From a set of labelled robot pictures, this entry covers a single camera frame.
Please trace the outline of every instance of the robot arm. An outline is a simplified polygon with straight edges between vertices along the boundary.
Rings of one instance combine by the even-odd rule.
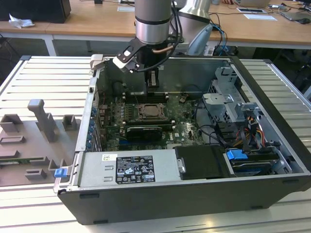
[[[212,30],[210,2],[187,0],[177,12],[174,0],[136,0],[136,37],[118,52],[114,64],[123,71],[144,72],[147,87],[158,87],[157,67],[173,54],[182,39],[190,44],[189,55],[201,55],[204,51]],[[170,21],[175,24],[173,38],[169,36]]]

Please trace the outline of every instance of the laptop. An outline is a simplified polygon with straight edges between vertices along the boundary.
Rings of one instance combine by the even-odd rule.
[[[280,12],[285,18],[289,19],[290,21],[297,21],[303,18],[308,18],[311,20],[311,15],[307,13],[289,13],[289,12]]]
[[[234,0],[238,6],[266,7],[270,0]]]

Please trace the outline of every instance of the blue latch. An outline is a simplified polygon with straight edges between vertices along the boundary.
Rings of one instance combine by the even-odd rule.
[[[227,152],[229,160],[231,159],[248,159],[247,155],[242,153],[242,150],[229,150]]]
[[[54,177],[55,178],[64,178],[67,177],[68,168],[58,168],[55,170]]]

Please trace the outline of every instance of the desk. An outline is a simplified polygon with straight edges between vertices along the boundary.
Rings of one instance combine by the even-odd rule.
[[[57,51],[53,40],[129,41],[135,36],[134,13],[118,12],[118,4],[70,0],[71,14],[64,24],[39,23],[32,28],[13,28],[8,22],[0,22],[0,33],[6,37],[39,38],[45,40],[50,56]],[[281,4],[281,0],[271,3]],[[211,13],[238,13],[232,5],[211,4]],[[291,22],[281,15],[273,14],[277,21],[251,20],[244,15],[219,15],[221,26],[228,35],[228,45],[283,49],[311,49],[311,24]],[[217,22],[215,15],[211,18]],[[220,39],[212,32],[209,45]]]

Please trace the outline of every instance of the warning label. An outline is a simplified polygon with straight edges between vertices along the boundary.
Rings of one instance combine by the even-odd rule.
[[[152,156],[117,157],[116,183],[155,182]]]

